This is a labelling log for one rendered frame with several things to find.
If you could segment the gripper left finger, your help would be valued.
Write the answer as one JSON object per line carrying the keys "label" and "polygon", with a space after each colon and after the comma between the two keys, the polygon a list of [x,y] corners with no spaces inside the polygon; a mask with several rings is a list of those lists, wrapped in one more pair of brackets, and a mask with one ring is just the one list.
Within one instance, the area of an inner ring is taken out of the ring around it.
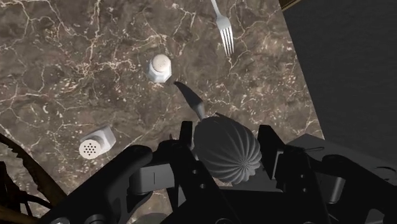
{"label": "gripper left finger", "polygon": [[[176,188],[185,202],[161,224],[237,224],[237,216],[203,163],[188,147],[193,124],[183,121],[179,139],[159,145],[170,163]],[[132,145],[108,162],[40,219],[40,224],[127,224],[134,211],[152,195],[133,191],[132,176],[149,164],[153,152]]]}

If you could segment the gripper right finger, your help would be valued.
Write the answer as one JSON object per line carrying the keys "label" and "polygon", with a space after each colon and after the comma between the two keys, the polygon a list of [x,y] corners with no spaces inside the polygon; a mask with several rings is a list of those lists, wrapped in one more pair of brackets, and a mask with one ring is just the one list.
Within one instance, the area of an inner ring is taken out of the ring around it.
{"label": "gripper right finger", "polygon": [[383,224],[397,224],[397,186],[342,155],[318,161],[269,125],[260,125],[258,141],[261,163],[284,194],[287,224],[365,224],[371,209]]}

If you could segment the grey ribbed-handle utensil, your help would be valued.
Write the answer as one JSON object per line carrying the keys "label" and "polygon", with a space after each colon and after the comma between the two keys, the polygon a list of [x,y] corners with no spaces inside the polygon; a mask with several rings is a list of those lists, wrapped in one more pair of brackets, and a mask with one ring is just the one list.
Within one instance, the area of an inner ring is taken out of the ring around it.
{"label": "grey ribbed-handle utensil", "polygon": [[199,122],[193,133],[195,157],[211,176],[232,185],[246,182],[261,166],[260,143],[243,124],[220,113],[207,116],[204,101],[187,85],[174,82]]}

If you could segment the white shaker with holes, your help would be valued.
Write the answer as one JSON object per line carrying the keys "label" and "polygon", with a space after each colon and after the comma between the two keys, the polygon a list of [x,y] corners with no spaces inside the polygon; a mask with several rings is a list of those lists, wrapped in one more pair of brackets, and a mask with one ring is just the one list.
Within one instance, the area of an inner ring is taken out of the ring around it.
{"label": "white shaker with holes", "polygon": [[95,159],[108,152],[116,143],[109,125],[103,126],[80,139],[79,153],[85,159]]}

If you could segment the white salt shaker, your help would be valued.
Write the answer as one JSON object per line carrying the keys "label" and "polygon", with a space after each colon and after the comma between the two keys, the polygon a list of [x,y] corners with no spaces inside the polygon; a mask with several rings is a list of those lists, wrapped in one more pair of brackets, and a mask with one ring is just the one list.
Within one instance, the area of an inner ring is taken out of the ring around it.
{"label": "white salt shaker", "polygon": [[154,83],[165,83],[172,75],[170,58],[164,54],[154,56],[148,64],[146,75]]}

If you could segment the silver fork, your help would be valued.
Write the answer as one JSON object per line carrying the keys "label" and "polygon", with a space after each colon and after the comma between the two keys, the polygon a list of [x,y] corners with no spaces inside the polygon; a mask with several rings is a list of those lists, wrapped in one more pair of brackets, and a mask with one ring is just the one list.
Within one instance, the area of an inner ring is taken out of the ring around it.
{"label": "silver fork", "polygon": [[216,25],[220,32],[225,54],[231,56],[234,52],[234,43],[230,20],[220,13],[216,0],[211,0],[211,3],[216,14]]}

